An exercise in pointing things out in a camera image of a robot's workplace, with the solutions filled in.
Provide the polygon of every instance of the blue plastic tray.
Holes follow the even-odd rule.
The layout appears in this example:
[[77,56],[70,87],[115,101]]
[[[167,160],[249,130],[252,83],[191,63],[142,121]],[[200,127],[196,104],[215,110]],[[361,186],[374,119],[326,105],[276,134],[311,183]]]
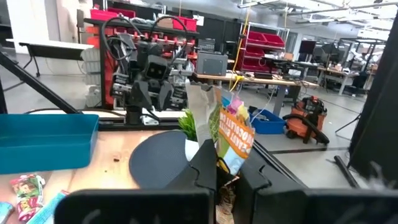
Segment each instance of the blue plastic tray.
[[0,114],[0,174],[90,164],[98,115]]
[[256,133],[258,134],[283,134],[284,133],[284,126],[285,126],[285,121],[271,113],[270,111],[263,110],[261,112],[262,115],[266,116],[269,121],[264,121],[254,118],[254,121],[252,122],[252,126],[256,130]]

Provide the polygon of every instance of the concrete floor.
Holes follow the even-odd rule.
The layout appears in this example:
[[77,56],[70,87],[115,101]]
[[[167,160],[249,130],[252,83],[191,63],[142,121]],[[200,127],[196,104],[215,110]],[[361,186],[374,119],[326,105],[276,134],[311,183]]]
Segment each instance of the concrete floor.
[[[21,65],[24,65],[29,59],[27,55],[17,55],[16,58]],[[39,80],[42,83],[74,107],[84,108],[85,94],[88,89],[84,84],[83,75],[80,73],[76,61],[54,59],[47,59],[46,61],[44,58],[38,58],[38,63],[42,74]],[[34,64],[30,64],[27,70],[31,74],[35,74]],[[2,67],[0,67],[0,79],[3,88],[19,82],[17,77]],[[302,89],[300,96],[307,95],[319,97],[328,109],[328,115],[323,125],[323,132],[330,139],[327,147],[315,142],[304,144],[301,139],[287,139],[283,134],[257,134],[256,139],[307,186],[349,188],[338,167],[330,161],[333,160],[335,155],[341,156],[345,161],[348,160],[347,147],[356,123],[340,131],[339,134],[342,137],[337,136],[335,131],[357,117],[366,99],[338,96],[337,93],[331,91],[327,93],[322,88]],[[9,113],[23,113],[39,108],[55,108],[55,105],[27,85],[21,85],[7,91],[5,96]],[[245,88],[241,90],[239,96],[244,100],[245,105],[258,108],[263,108],[268,101],[267,96],[263,93],[256,93],[255,88]],[[287,103],[282,108],[280,116],[289,114],[290,106],[291,104]],[[272,111],[273,107],[274,99],[271,100],[266,109]],[[361,185],[366,185],[360,177],[356,177]]]

